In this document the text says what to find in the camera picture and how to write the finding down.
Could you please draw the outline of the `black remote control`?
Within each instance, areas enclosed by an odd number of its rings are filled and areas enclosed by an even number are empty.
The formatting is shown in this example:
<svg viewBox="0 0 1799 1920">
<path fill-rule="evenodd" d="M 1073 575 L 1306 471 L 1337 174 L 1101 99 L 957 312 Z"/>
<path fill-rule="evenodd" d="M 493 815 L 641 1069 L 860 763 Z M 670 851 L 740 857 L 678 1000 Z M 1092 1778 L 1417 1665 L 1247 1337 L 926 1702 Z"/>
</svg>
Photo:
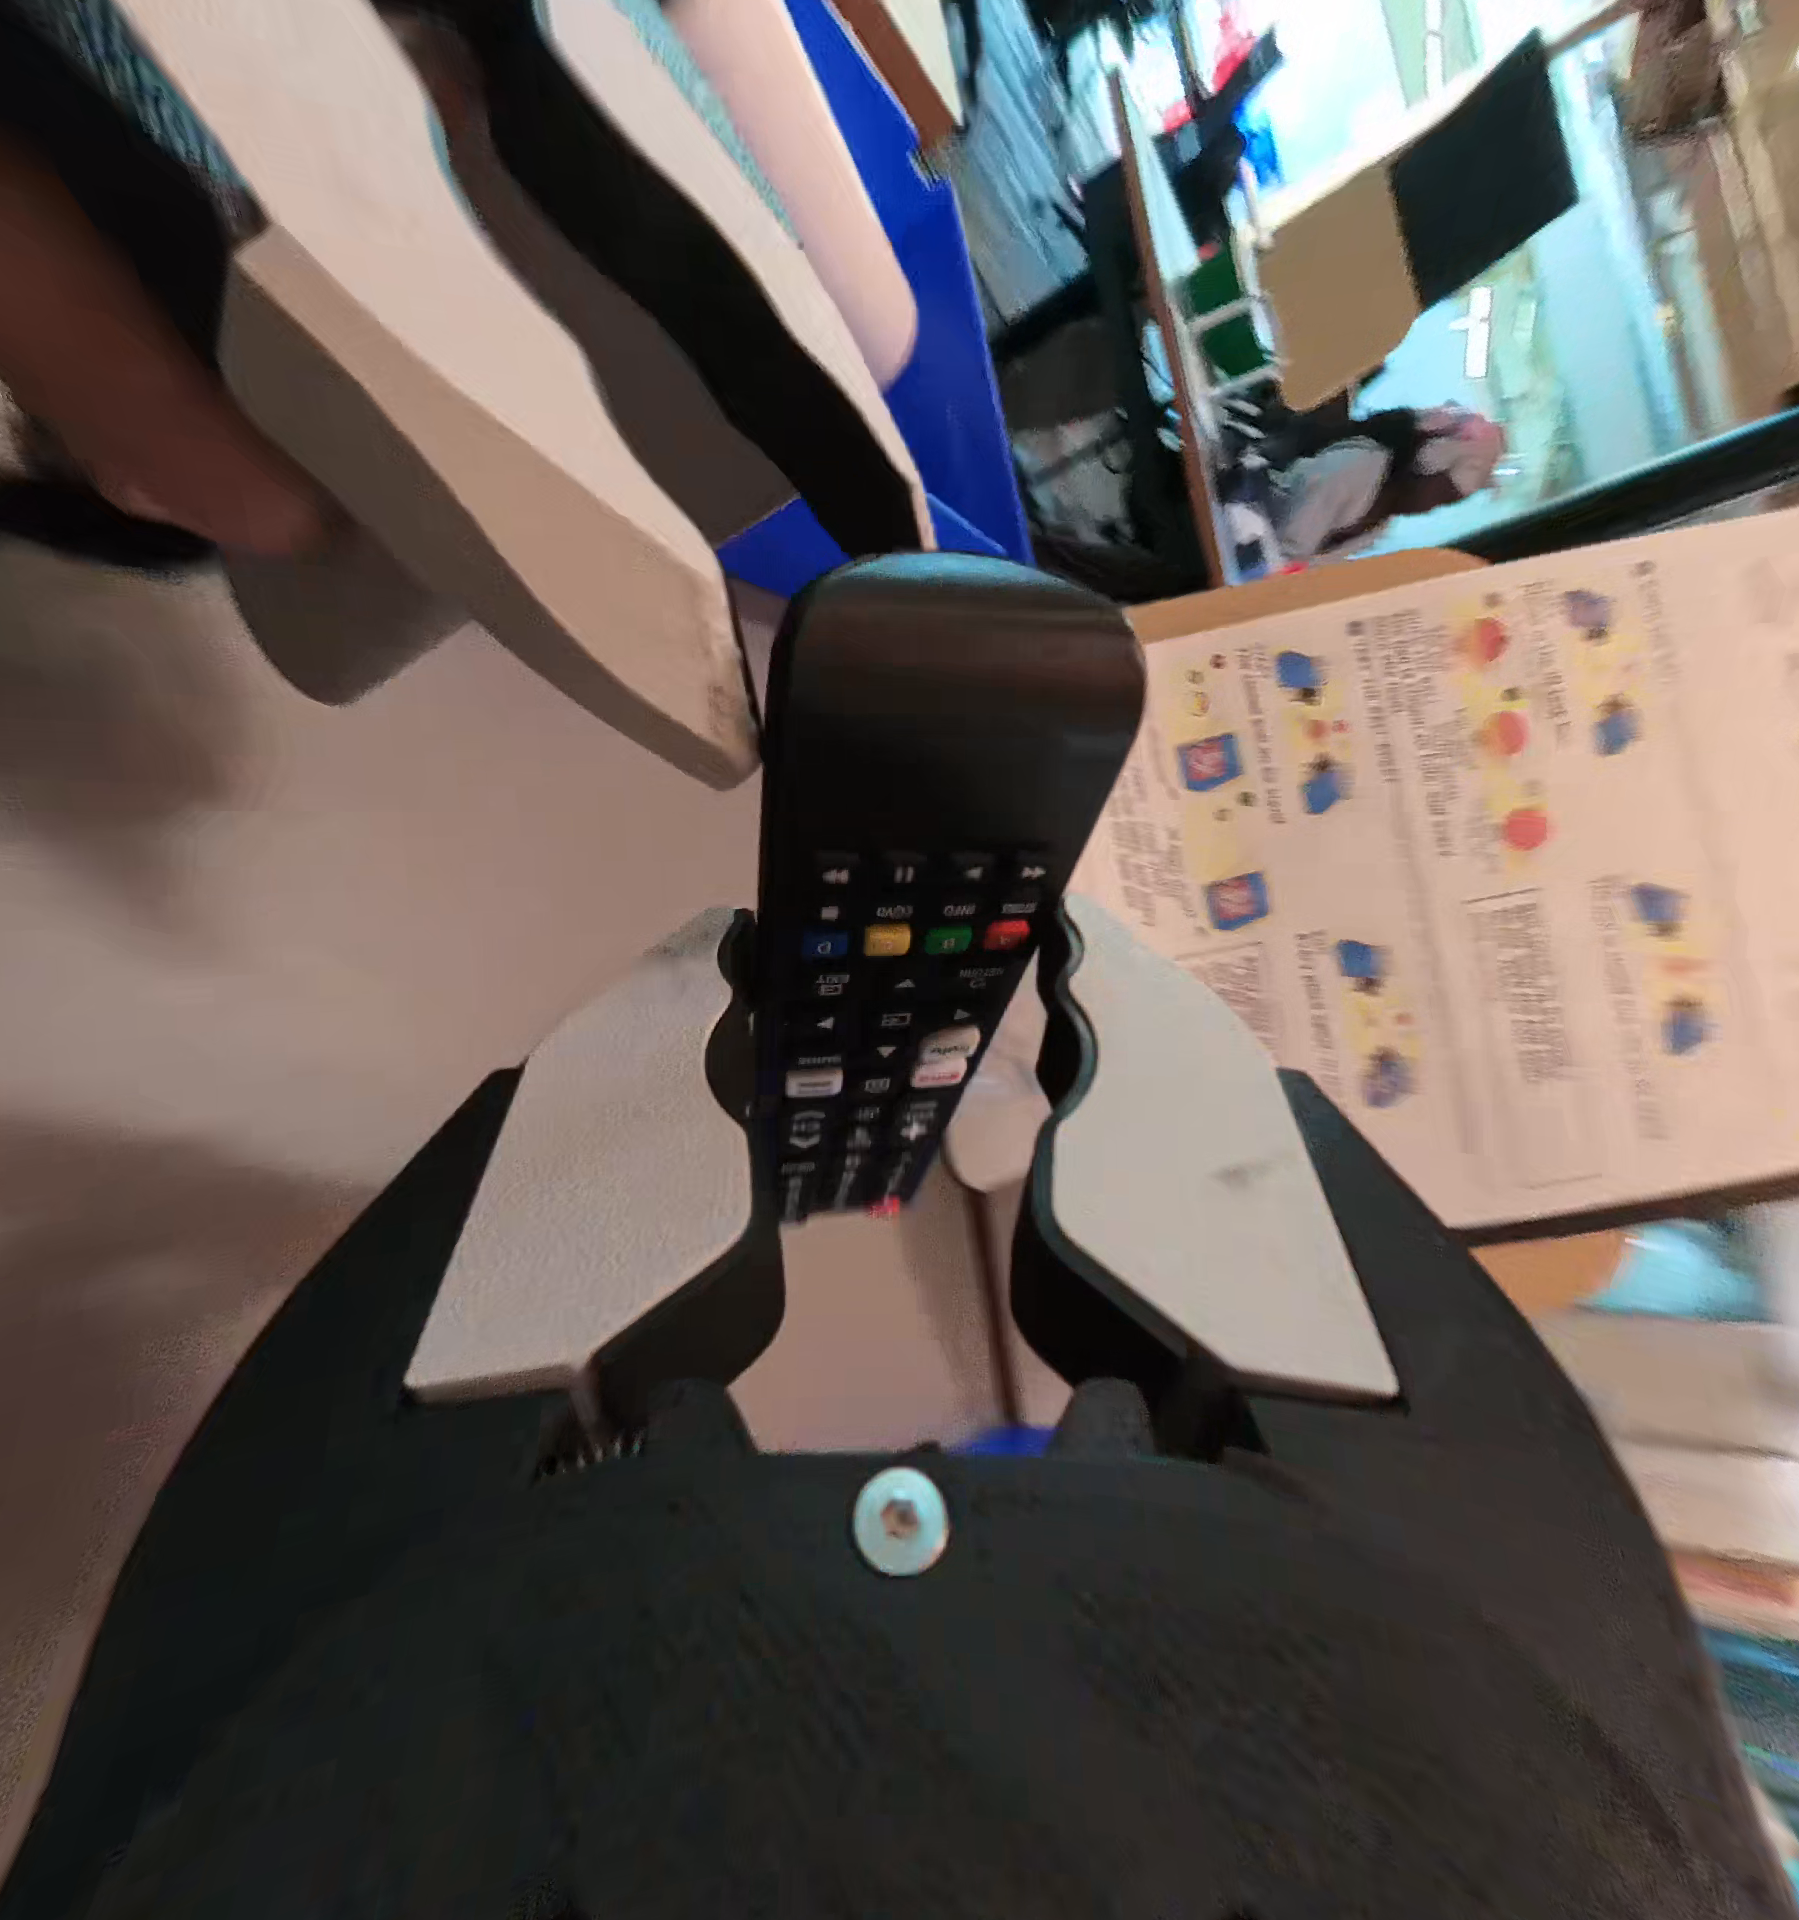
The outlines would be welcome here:
<svg viewBox="0 0 1799 1920">
<path fill-rule="evenodd" d="M 1134 745 L 1126 614 L 895 554 L 787 606 L 763 697 L 752 1129 L 779 1219 L 890 1213 L 935 1164 Z"/>
</svg>

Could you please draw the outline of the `black divider panel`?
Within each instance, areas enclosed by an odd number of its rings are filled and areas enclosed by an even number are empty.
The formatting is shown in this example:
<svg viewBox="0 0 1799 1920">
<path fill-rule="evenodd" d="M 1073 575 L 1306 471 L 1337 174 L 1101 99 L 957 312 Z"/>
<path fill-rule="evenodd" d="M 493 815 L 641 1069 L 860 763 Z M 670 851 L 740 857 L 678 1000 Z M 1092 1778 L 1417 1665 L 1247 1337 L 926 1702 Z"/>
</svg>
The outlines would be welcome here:
<svg viewBox="0 0 1799 1920">
<path fill-rule="evenodd" d="M 1578 204 L 1547 42 L 1522 36 L 1389 161 L 1421 312 L 1462 293 Z"/>
</svg>

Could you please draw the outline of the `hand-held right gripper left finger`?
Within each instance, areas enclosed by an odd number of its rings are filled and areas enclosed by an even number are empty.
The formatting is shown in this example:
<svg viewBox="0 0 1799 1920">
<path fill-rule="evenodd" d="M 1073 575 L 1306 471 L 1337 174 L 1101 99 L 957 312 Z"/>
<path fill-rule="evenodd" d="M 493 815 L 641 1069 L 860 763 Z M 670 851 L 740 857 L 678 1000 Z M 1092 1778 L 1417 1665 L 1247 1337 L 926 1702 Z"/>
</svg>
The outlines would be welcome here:
<svg viewBox="0 0 1799 1920">
<path fill-rule="evenodd" d="M 698 914 L 527 1055 L 407 1363 L 418 1401 L 653 1405 L 768 1351 L 785 1282 L 736 982 L 750 934 L 744 911 Z"/>
</svg>

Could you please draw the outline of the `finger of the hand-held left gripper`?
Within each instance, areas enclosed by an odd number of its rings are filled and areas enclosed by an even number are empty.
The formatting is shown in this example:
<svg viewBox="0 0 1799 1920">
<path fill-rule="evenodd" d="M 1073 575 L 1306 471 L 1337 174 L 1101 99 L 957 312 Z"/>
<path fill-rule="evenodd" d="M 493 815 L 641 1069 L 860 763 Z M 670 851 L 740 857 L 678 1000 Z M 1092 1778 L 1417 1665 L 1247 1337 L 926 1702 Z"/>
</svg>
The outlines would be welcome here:
<svg viewBox="0 0 1799 1920">
<path fill-rule="evenodd" d="M 710 544 L 801 500 L 842 551 L 931 551 L 839 303 L 658 4 L 382 4 L 485 240 L 581 350 Z"/>
<path fill-rule="evenodd" d="M 597 721 L 710 789 L 741 785 L 755 736 L 710 544 L 493 248 L 376 9 L 119 12 L 259 214 L 216 326 L 244 417 Z"/>
</svg>

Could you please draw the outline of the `person's left hand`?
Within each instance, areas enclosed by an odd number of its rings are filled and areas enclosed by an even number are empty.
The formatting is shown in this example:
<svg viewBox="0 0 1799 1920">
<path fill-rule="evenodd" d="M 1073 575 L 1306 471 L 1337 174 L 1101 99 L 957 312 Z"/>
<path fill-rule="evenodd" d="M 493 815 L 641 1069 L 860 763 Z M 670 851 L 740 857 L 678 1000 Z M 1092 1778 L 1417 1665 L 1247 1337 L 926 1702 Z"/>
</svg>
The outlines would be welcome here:
<svg viewBox="0 0 1799 1920">
<path fill-rule="evenodd" d="M 329 518 L 43 161 L 0 128 L 0 383 L 110 505 L 297 557 Z"/>
</svg>

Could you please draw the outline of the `blue plastic bin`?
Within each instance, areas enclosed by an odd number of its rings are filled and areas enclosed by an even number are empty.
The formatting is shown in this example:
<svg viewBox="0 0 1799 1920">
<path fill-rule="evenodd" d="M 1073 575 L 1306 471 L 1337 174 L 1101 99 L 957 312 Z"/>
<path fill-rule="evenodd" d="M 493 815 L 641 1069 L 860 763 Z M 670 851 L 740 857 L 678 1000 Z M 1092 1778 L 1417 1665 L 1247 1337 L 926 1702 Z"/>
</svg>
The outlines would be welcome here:
<svg viewBox="0 0 1799 1920">
<path fill-rule="evenodd" d="M 916 314 L 911 357 L 884 390 L 911 456 L 937 549 L 1031 563 L 982 310 L 954 189 L 926 174 L 923 112 L 884 79 L 884 43 L 869 53 L 851 4 L 759 4 L 804 50 L 843 146 L 908 278 Z M 720 302 L 675 340 L 729 425 L 783 474 L 825 493 L 871 477 L 863 433 L 825 367 L 789 335 L 767 293 L 740 267 L 719 272 Z"/>
</svg>

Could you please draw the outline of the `beige board stand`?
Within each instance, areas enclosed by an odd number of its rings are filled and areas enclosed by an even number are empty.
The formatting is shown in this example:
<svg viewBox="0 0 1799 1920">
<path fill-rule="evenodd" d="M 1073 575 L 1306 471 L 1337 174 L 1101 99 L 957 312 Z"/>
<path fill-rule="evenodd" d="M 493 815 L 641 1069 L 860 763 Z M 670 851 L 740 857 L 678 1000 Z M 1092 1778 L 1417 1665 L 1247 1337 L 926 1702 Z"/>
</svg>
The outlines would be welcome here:
<svg viewBox="0 0 1799 1920">
<path fill-rule="evenodd" d="M 1308 188 L 1282 188 L 1262 207 L 1260 287 L 1280 386 L 1297 412 L 1380 367 L 1421 314 L 1392 167 L 1392 154 L 1380 154 Z"/>
</svg>

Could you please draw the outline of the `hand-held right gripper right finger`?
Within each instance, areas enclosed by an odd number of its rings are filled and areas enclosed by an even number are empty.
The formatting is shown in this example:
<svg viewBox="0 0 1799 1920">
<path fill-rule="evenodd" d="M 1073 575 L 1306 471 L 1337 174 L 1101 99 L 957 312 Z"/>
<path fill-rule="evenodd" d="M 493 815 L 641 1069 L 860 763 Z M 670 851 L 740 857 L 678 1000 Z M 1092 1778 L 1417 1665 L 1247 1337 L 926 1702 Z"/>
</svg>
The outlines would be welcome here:
<svg viewBox="0 0 1799 1920">
<path fill-rule="evenodd" d="M 1063 899 L 1039 962 L 1048 1102 L 1011 1240 L 1010 1314 L 1043 1365 L 1185 1373 L 1322 1405 L 1400 1379 L 1280 1072 L 1207 986 L 1099 902 Z"/>
</svg>

